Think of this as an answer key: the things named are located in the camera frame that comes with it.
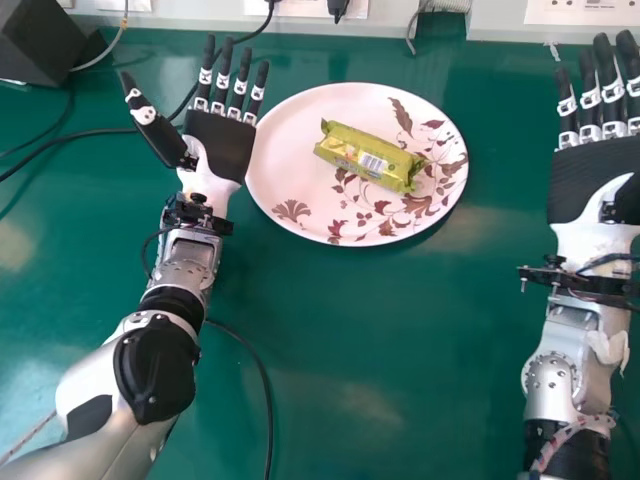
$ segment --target robot finger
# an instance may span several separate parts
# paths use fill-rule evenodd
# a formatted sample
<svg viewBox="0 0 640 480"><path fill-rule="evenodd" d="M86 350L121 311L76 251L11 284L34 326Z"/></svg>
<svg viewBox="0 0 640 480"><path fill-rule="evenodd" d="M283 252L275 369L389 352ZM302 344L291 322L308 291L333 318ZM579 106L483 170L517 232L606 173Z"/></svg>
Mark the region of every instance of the robot finger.
<svg viewBox="0 0 640 480"><path fill-rule="evenodd" d="M122 72L120 81L136 127L162 163L168 168L195 170L197 158L189 153L180 132L151 105L131 75Z"/></svg>
<svg viewBox="0 0 640 480"><path fill-rule="evenodd" d="M213 79L213 62L216 52L216 37L209 34L207 44L204 49L202 58L202 67L198 76L198 89L196 90L196 98L193 102L194 110L203 112L209 111L209 95L211 94L211 83Z"/></svg>
<svg viewBox="0 0 640 480"><path fill-rule="evenodd" d="M244 99L247 95L247 85L249 79L249 69L251 68L252 50L245 48L240 60L240 71L236 84L233 87L233 96L231 97L231 106L227 112L227 117L237 121L242 121L242 108L244 107Z"/></svg>
<svg viewBox="0 0 640 480"><path fill-rule="evenodd" d="M227 37L222 47L220 71L216 79L216 89L213 93L213 103L211 104L211 113L222 115L223 117L225 115L225 104L227 103L227 94L229 92L232 57L233 38Z"/></svg>
<svg viewBox="0 0 640 480"><path fill-rule="evenodd" d="M640 53L638 44L629 30L623 30L618 34L616 44L622 55L629 79L627 81L629 135L640 135Z"/></svg>
<svg viewBox="0 0 640 480"><path fill-rule="evenodd" d="M258 68L258 75L256 77L256 83L251 91L251 102L249 103L249 109L244 114L244 123L253 125L254 127L258 123L258 113L262 106L264 99L264 90L267 85L267 77L269 76L269 62L264 61Z"/></svg>
<svg viewBox="0 0 640 480"><path fill-rule="evenodd" d="M602 140L602 96L598 71L590 48L585 48L580 53L580 76L584 91L580 97L582 107L580 143L598 142Z"/></svg>
<svg viewBox="0 0 640 480"><path fill-rule="evenodd" d="M564 150L580 144L580 137L578 136L578 103L567 69L559 67L556 69L554 77L560 98L557 107L561 127L558 148Z"/></svg>
<svg viewBox="0 0 640 480"><path fill-rule="evenodd" d="M627 136L624 108L625 89L609 37L598 34L593 40L593 51L598 61L598 74L602 82L603 120L602 136L605 140Z"/></svg>

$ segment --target green tabletop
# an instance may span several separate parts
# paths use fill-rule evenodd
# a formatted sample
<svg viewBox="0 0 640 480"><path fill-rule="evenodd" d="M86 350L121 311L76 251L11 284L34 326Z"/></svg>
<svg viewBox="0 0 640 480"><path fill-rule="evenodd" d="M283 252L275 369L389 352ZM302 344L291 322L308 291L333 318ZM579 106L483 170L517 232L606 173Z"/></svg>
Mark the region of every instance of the green tabletop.
<svg viewBox="0 0 640 480"><path fill-rule="evenodd" d="M116 68L170 112L195 78L204 39L128 31ZM272 63L263 112L326 83L382 83L441 107L470 153L467 189L446 221L385 247L313 243L273 223L246 189L233 198L236 233L211 316L246 335L267 364L273 478L513 479L523 452L520 369L539 340L546 293L521 295L515 268L556 245L545 220L558 133L548 49L467 43L463 19L447 15L422 22L416 58L401 40L263 35L251 44L256 61ZM575 71L578 50L560 52ZM130 125L108 64L74 77L64 132ZM63 91L0 87L0 150L50 124L65 101ZM0 453L53 409L64 371L135 309L140 246L178 188L136 135L64 145L0 185ZM261 478L257 369L217 330L202 337L198 397L150 478ZM626 388L614 383L615 406L639 436L634 355ZM48 428L31 448L60 433ZM612 450L615 477L638 478L620 429Z"/></svg>

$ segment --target wire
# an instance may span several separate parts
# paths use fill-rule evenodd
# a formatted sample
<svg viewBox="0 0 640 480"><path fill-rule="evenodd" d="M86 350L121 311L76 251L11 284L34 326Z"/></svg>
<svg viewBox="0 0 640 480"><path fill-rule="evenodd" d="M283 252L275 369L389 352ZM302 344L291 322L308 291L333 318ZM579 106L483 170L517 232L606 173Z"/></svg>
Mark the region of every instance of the wire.
<svg viewBox="0 0 640 480"><path fill-rule="evenodd" d="M258 27L258 29L256 31L251 32L248 35L245 35L244 37L236 38L233 41L233 44L234 45L238 45L238 44L244 43L244 42L246 42L248 40L252 40L252 39L256 38L258 35L260 35L262 32L264 32L265 29L271 23L271 20L273 19L273 11L274 11L274 9L275 9L275 0L269 0L269 14L267 15L267 18L265 19L264 23L262 25L260 25L260 27ZM218 51L213 56L213 63L216 63L216 61L218 60L218 57L220 57L221 53L222 53L222 49L219 48ZM176 117L178 115L180 115L180 112L182 112L182 110L185 109L185 107L189 104L189 101L191 101L191 98L193 97L193 95L196 93L197 89L198 89L198 82L196 81L196 83L193 85L193 87L191 87L191 90L189 90L189 93L187 93L187 96L182 100L182 103L180 103L180 105L178 105L178 108L176 108L175 112L173 112L171 115L169 115L167 117L167 119L170 122L175 120Z"/></svg>
<svg viewBox="0 0 640 480"><path fill-rule="evenodd" d="M212 325L219 330L222 330L224 333L232 337L237 342L241 343L247 351L253 357L253 360L256 362L256 366L258 367L258 371L260 372L260 378L262 379L262 386L264 389L264 399L267 407L267 456L264 463L264 480L269 480L271 477L271 467L273 465L273 397L271 391L271 382L269 381L269 374L267 373L267 368L264 365L264 362L258 355L258 352L253 348L253 346L244 339L239 333L232 330L230 327L214 322L212 320L207 319L205 323Z"/></svg>
<svg viewBox="0 0 640 480"><path fill-rule="evenodd" d="M611 430L616 426L616 421L609 415L579 415L578 420L562 429L544 444L539 456L533 461L530 472L544 473L553 456L562 446L571 440L577 433L587 428L604 427Z"/></svg>
<svg viewBox="0 0 640 480"><path fill-rule="evenodd" d="M33 145L38 140L41 140L42 138L46 137L48 134L50 134L51 132L53 132L57 128L61 127L62 124L67 120L67 117L71 114L71 111L73 110L74 97L75 97L74 90L73 90L72 87L70 87L69 88L69 96L68 96L68 99L67 99L67 105L64 108L64 110L63 110L62 114L60 115L60 117L58 117L58 119L50 127L47 127L46 130L44 130L43 132L41 132L38 135L36 135L35 137L33 137L31 140L29 140L29 141L27 141L27 142L25 142L25 143L23 143L21 145L18 145L17 147L10 148L9 150L5 150L4 152L0 153L0 159L8 157L9 155L13 155L16 152Z"/></svg>
<svg viewBox="0 0 640 480"><path fill-rule="evenodd" d="M149 244L160 235L164 235L165 233L169 233L172 230L177 230L179 228L192 228L194 225L170 225L168 227L163 227L159 230L156 230L151 235L147 237L147 239L142 244L142 249L140 250L140 260L142 260L142 268L144 270L144 274L147 276L149 280L151 280L151 269L149 268L149 264L147 263L147 249L149 248Z"/></svg>
<svg viewBox="0 0 640 480"><path fill-rule="evenodd" d="M244 37L240 37L240 38L234 40L234 42L233 42L234 45L237 45L239 43L251 40L251 39L257 37L258 35L260 35L262 32L264 32L264 30L271 23L271 20L273 18L274 8L275 8L275 0L270 0L269 1L269 15L267 15L267 18L264 21L264 23L255 32L251 32L250 34L245 35ZM222 53L222 49L220 49L220 50L218 50L216 52L216 54L214 55L214 62L218 59L218 57L220 56L221 53ZM191 87L191 90L189 90L189 92L187 93L187 96L182 100L182 102L180 102L180 105L178 105L178 107L175 109L175 111L171 115L169 115L167 117L167 119L169 121L175 120L178 117L178 115L180 115L182 110L184 110L185 107L188 105L189 101L191 100L191 97L193 97L193 95L195 94L197 88L198 88L198 82L196 82L193 85L193 87ZM41 153L43 153L47 149L53 147L54 145L58 145L60 143L69 142L69 141L73 141L73 140L76 140L78 138L84 138L84 137L94 137L94 136L97 136L97 135L110 135L110 134L132 134L132 133L138 133L138 130L136 128L100 128L100 129L95 129L95 130L84 130L84 131L81 131L81 132L76 132L76 133L72 133L72 134L69 134L69 135L65 135L63 137L59 137L59 138L53 139L53 140L41 145L35 151L30 153L25 158L20 160L17 164L15 164L13 167L11 167L9 170L7 170L3 174L1 174L0 175L0 183L5 181L7 178L12 176L18 170L20 170L25 165L27 165L29 162L31 162L31 160L36 158L38 155L40 155Z"/></svg>
<svg viewBox="0 0 640 480"><path fill-rule="evenodd" d="M80 70L85 70L87 68L93 67L96 63L99 63L102 60L104 60L104 58L111 53L111 51L115 48L115 46L120 41L122 34L127 29L128 22L129 22L129 0L124 0L124 16L122 17L122 21L120 22L120 29L118 30L118 33L116 34L116 37L113 39L113 41L109 44L109 46L105 49L105 51L102 52L100 55L98 55L96 58L94 58L93 60L90 60L87 63L79 65L77 67L73 67L69 71L79 72Z"/></svg>
<svg viewBox="0 0 640 480"><path fill-rule="evenodd" d="M33 437L35 437L54 418L56 418L55 410L49 413L46 418L44 418L40 423L38 423L38 425L33 427L31 430L29 430L29 432L27 432L27 434L24 437L18 440L18 442L13 447L11 447L7 451L7 453L5 453L4 455L2 455L2 457L0 457L0 467L5 463L7 463L9 460L11 460L11 458L15 456L16 453L22 450L22 447L24 447L27 443L29 443L33 439Z"/></svg>
<svg viewBox="0 0 640 480"><path fill-rule="evenodd" d="M86 130L84 132L71 133L71 134L65 135L63 137L54 138L53 140L49 140L47 143L43 143L42 145L40 145L37 149L35 149L33 152L31 152L29 155L24 157L22 160L20 160L18 163L16 163L9 170L7 170L2 175L0 175L0 183L4 182L7 178L12 176L14 173L16 173L22 167L24 167L29 162L31 162L31 160L36 158L38 155L40 155L45 150L53 147L54 145L58 145L60 143L65 143L65 142L70 142L72 140L77 140L78 138L94 137L96 135L135 133L135 132L136 132L135 129L132 132L131 129L129 129L129 128L99 128L99 129L96 129L96 130Z"/></svg>
<svg viewBox="0 0 640 480"><path fill-rule="evenodd" d="M409 20L409 25L407 26L407 33L405 35L405 41L407 42L407 46L411 53L416 56L416 47L413 45L411 41L411 30L413 29L413 25L418 20L418 16L422 12L426 12L428 8L431 8L432 11L435 11L436 8L447 12L455 12L455 13L469 13L471 10L471 0L420 0L420 4L415 13L411 16Z"/></svg>
<svg viewBox="0 0 640 480"><path fill-rule="evenodd" d="M587 270L593 270L596 267L607 265L609 263L616 262L618 260L630 261L635 265L637 263L640 263L640 256L626 254L626 253L610 253L609 255L604 255L602 257L599 257L593 260L592 262L587 263L584 267L582 267L576 272L576 275L580 275L581 273L586 272Z"/></svg>

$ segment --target snack packet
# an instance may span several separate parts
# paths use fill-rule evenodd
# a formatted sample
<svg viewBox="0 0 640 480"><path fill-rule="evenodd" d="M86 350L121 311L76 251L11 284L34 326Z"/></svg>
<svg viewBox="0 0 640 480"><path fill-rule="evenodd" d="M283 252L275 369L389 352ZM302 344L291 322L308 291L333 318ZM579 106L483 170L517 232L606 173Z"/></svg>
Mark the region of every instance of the snack packet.
<svg viewBox="0 0 640 480"><path fill-rule="evenodd" d="M326 136L313 151L320 158L394 192L415 190L413 179L425 165L423 157L334 121L322 120L322 132Z"/></svg>

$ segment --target plate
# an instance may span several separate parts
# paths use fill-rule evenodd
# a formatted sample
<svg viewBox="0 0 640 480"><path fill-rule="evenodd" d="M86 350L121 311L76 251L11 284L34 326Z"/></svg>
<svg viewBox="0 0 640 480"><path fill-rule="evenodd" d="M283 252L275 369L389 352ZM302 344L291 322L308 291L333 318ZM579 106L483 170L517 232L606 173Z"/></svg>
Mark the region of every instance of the plate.
<svg viewBox="0 0 640 480"><path fill-rule="evenodd" d="M424 155L417 189L397 194L313 154L322 119L350 125ZM467 182L469 157L453 122L397 88L340 83L282 102L259 123L247 187L258 206L296 235L370 247L417 235L444 217Z"/></svg>

